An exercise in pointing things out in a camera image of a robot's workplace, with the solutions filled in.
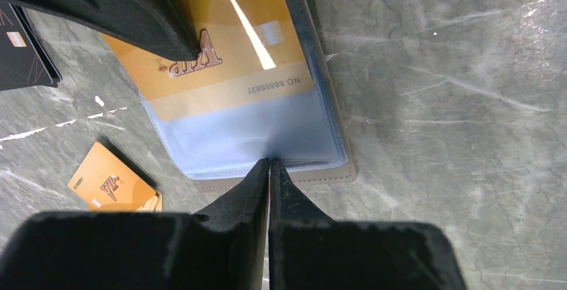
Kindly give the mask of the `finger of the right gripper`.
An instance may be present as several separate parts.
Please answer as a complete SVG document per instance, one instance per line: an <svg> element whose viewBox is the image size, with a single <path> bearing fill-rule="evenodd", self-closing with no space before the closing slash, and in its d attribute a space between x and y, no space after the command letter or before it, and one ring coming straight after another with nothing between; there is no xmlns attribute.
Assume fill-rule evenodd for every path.
<svg viewBox="0 0 567 290"><path fill-rule="evenodd" d="M173 0L3 0L79 23L169 59L196 59L199 40Z"/></svg>

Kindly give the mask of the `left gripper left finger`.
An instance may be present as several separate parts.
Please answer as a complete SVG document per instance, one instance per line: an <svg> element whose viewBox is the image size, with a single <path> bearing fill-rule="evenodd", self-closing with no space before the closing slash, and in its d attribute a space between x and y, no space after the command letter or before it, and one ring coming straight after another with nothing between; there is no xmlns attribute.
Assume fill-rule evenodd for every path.
<svg viewBox="0 0 567 290"><path fill-rule="evenodd" d="M260 289L269 161L187 212L41 212L1 254L2 289Z"/></svg>

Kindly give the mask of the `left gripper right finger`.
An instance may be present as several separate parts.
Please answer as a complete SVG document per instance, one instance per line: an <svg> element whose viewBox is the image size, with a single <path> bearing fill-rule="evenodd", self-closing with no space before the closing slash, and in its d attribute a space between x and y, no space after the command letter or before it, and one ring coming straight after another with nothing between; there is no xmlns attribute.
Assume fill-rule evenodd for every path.
<svg viewBox="0 0 567 290"><path fill-rule="evenodd" d="M272 289L465 289L443 231L409 221L337 221L269 167Z"/></svg>

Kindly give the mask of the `gold credit card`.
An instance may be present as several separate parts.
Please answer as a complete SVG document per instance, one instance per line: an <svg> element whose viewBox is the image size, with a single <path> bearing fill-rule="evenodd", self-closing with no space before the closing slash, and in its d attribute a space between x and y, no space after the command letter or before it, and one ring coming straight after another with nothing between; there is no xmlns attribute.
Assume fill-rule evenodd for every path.
<svg viewBox="0 0 567 290"><path fill-rule="evenodd" d="M286 0L175 0L199 36L193 61L105 41L159 120L285 98L314 82Z"/></svg>
<svg viewBox="0 0 567 290"><path fill-rule="evenodd" d="M96 142L68 182L94 212L160 212L163 195Z"/></svg>

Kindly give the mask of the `grey card holder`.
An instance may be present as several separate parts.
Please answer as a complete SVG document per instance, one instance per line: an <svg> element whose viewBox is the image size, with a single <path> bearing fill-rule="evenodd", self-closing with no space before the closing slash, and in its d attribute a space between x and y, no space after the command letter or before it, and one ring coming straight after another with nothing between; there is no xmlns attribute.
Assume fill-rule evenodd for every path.
<svg viewBox="0 0 567 290"><path fill-rule="evenodd" d="M281 160L297 183L356 179L356 165L306 0L286 0L312 91L162 121L138 94L172 162L201 188L234 186L262 158Z"/></svg>

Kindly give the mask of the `black credit card stack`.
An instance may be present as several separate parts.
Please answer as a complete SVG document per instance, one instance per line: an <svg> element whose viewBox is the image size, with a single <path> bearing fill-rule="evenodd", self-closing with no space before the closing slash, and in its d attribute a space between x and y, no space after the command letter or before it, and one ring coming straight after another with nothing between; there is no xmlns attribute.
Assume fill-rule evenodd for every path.
<svg viewBox="0 0 567 290"><path fill-rule="evenodd" d="M1 2L1 90L56 88L62 80L19 6Z"/></svg>

